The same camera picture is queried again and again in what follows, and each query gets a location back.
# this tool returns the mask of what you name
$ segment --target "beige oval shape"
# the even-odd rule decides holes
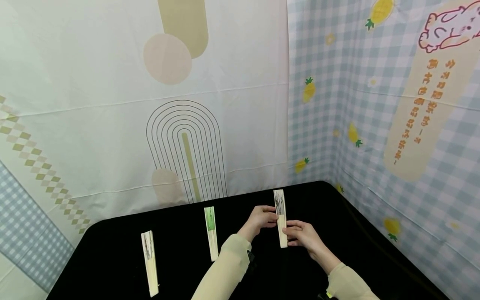
[[[152,184],[162,208],[188,204],[183,194],[182,181],[174,172],[167,169],[155,170]]]
[[[179,84],[192,70],[187,47],[168,34],[154,35],[145,43],[144,62],[150,75],[163,84]]]
[[[192,59],[207,48],[208,28],[204,0],[158,0],[163,31],[179,38]]]

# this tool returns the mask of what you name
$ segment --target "black tablecloth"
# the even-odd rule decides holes
[[[328,183],[283,190],[287,218],[313,224],[332,252],[357,271],[380,299],[447,299]],[[149,299],[140,239],[149,230],[154,235],[160,284],[153,299],[190,299],[212,264],[203,208],[215,207],[220,250],[255,205],[273,206],[272,190],[98,222],[85,233],[48,300]],[[327,276],[305,249],[280,248],[276,228],[262,229],[252,253],[256,267],[231,299],[318,299],[328,285]]]

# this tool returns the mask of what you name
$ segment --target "curtain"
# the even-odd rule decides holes
[[[330,182],[451,299],[480,295],[479,12],[288,1],[289,183]]]
[[[2,296],[44,299],[99,220],[287,184],[285,0],[4,0],[0,23]]]

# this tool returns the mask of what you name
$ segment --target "checkered pattern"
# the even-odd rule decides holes
[[[0,252],[48,293],[73,250],[0,162]]]
[[[341,184],[345,197],[387,237],[385,218],[399,220],[398,242],[392,242],[447,296],[478,299],[480,66],[421,179],[405,182],[387,171],[384,147],[419,32],[429,13],[446,3],[395,2],[392,15],[367,32],[374,0],[288,1],[290,184]],[[329,34],[335,36],[331,45]],[[316,93],[303,103],[310,76]],[[348,139],[351,122],[360,148]],[[297,174],[294,166],[304,157],[311,163]]]
[[[5,105],[5,98],[0,96],[0,135],[6,135],[6,141],[12,143],[12,150],[18,151],[18,157],[25,161],[25,166],[35,175],[35,179],[45,187],[45,192],[50,194],[55,204],[63,210],[63,214],[72,221],[72,225],[80,234],[84,233],[90,225],[90,219],[71,199],[68,190],[61,178],[56,176],[52,165],[47,163],[47,158],[42,156],[42,150],[36,148],[36,142],[32,141],[31,135],[25,131],[25,126],[19,123],[19,117],[13,113],[13,109]]]

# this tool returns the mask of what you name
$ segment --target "person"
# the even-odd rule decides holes
[[[275,207],[256,206],[247,222],[222,245],[220,255],[197,287],[192,300],[227,300],[242,280],[249,265],[251,242],[262,228],[276,226]],[[302,221],[287,221],[283,232],[288,246],[307,249],[328,275],[327,295],[339,300],[378,300],[363,279],[343,264],[322,242],[313,226]]]

